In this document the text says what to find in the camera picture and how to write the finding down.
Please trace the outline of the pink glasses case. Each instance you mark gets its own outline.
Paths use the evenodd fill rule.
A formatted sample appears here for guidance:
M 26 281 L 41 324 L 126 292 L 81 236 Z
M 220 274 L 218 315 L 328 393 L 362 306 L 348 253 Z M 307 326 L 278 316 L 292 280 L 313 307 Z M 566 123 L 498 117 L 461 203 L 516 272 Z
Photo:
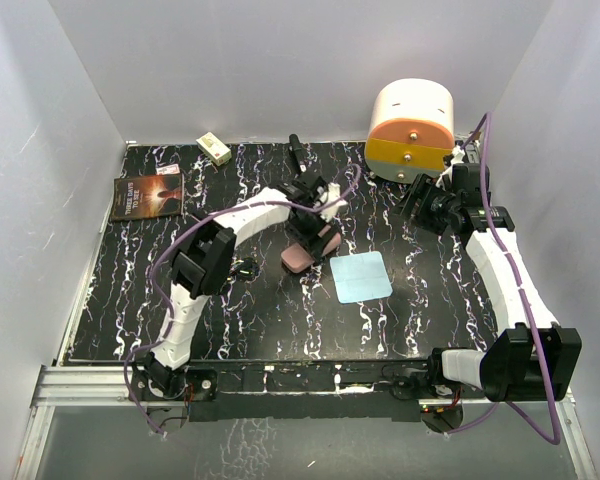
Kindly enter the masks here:
M 321 258 L 334 252 L 341 242 L 341 234 L 336 233 L 325 246 Z M 281 253 L 281 262 L 287 270 L 297 274 L 310 268 L 316 260 L 299 243 L 294 243 Z

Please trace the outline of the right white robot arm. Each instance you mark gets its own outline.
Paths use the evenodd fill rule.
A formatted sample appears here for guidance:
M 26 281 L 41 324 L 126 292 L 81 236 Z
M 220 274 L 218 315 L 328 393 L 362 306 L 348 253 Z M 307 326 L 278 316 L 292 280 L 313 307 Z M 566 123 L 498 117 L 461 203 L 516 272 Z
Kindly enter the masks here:
M 550 387 L 560 401 L 582 349 L 581 337 L 576 329 L 561 327 L 540 298 L 522 261 L 514 222 L 505 207 L 491 205 L 488 186 L 488 171 L 456 164 L 444 188 L 418 174 L 398 206 L 415 226 L 459 237 L 486 288 L 498 332 L 484 352 L 434 349 L 427 388 L 446 397 L 464 384 L 492 402 L 529 402 L 545 399 Z

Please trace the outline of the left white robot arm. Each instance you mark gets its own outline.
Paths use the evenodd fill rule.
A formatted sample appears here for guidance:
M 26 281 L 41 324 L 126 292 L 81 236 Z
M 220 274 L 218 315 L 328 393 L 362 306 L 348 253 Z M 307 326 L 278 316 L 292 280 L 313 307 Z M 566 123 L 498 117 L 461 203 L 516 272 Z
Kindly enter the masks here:
M 281 253 L 281 262 L 290 272 L 301 273 L 339 246 L 341 234 L 332 220 L 345 205 L 338 184 L 305 173 L 200 219 L 175 240 L 157 261 L 158 266 L 169 265 L 171 287 L 168 294 L 159 292 L 167 311 L 158 340 L 144 349 L 141 362 L 152 394 L 164 399 L 183 394 L 197 324 L 206 303 L 229 279 L 238 246 L 285 224 L 294 242 Z

